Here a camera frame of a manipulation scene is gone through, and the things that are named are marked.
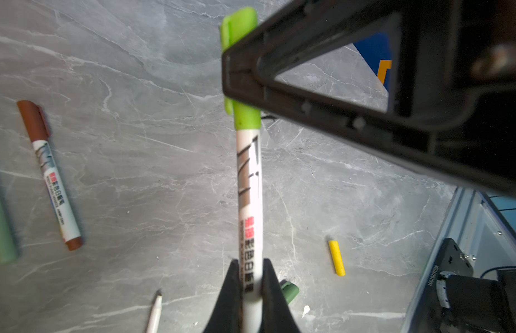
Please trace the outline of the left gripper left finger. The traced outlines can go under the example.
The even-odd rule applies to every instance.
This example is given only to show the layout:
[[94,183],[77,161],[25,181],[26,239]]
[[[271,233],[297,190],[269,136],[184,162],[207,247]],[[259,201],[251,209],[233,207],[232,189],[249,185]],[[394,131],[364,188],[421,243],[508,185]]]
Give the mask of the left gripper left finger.
[[240,333],[241,282],[239,261],[233,259],[223,281],[212,315],[204,333]]

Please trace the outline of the white pen brown end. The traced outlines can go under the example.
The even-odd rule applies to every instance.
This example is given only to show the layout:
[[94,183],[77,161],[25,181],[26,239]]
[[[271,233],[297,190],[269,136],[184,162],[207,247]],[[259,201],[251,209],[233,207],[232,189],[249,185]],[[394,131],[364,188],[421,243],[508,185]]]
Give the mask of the white pen brown end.
[[83,240],[57,163],[52,155],[49,144],[50,131],[46,125],[43,111],[39,105],[27,100],[18,101],[16,105],[43,174],[62,239],[70,251],[75,251],[82,247]]

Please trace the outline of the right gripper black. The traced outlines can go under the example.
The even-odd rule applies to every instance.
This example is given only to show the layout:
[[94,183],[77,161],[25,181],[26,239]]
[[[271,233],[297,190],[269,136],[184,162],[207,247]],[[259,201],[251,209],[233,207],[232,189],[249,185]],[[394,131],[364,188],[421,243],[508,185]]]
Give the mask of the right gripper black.
[[467,183],[516,183],[516,1],[399,1],[398,153]]

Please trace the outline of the white pen light green end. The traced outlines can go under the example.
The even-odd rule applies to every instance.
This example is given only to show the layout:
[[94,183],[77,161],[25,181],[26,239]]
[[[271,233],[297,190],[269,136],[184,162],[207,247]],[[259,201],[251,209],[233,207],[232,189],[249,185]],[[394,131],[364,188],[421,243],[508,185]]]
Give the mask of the white pen light green end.
[[259,332],[262,326],[264,222],[259,134],[258,129],[237,131],[242,332]]

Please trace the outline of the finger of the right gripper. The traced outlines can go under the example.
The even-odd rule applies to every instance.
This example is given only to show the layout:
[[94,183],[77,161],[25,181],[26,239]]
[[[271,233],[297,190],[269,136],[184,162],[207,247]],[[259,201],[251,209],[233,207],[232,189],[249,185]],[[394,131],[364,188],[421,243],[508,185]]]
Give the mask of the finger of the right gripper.
[[[467,183],[432,173],[398,153],[405,118],[390,104],[400,48],[399,1],[292,1],[222,55],[227,97],[328,134],[417,173],[456,185],[516,196],[516,183]],[[378,32],[389,36],[393,63],[387,110],[309,92],[277,75]]]

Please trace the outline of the white pen dark green end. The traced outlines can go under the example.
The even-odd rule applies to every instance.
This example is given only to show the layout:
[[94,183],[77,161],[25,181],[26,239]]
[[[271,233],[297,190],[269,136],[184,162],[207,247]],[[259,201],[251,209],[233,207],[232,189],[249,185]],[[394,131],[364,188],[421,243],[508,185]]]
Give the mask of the white pen dark green end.
[[7,215],[2,206],[0,195],[0,264],[10,264],[19,257],[18,248],[7,220]]

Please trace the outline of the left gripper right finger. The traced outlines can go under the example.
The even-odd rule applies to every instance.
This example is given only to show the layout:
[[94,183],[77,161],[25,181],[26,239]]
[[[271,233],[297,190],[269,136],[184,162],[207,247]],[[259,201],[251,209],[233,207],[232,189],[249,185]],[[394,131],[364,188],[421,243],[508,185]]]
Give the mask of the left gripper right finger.
[[264,259],[262,281],[263,315],[260,332],[300,333],[282,293],[270,259]]

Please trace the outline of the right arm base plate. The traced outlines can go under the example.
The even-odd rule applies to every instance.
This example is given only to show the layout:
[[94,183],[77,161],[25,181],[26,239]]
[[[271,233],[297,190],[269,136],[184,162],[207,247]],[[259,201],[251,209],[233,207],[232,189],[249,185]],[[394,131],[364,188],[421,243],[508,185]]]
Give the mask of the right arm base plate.
[[450,238],[443,240],[434,264],[430,266],[430,274],[422,285],[420,300],[416,305],[408,332],[440,332],[444,308],[438,298],[437,280],[442,271],[458,276],[473,276],[473,267],[464,258],[456,242]]

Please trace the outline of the yellow pen cap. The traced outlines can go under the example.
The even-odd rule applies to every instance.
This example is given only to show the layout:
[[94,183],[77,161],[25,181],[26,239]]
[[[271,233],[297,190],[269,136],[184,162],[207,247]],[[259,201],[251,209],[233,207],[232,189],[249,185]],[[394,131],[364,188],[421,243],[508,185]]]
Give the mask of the yellow pen cap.
[[342,255],[341,255],[339,243],[335,240],[329,240],[328,246],[330,249],[335,273],[340,277],[345,276],[344,261],[343,261]]

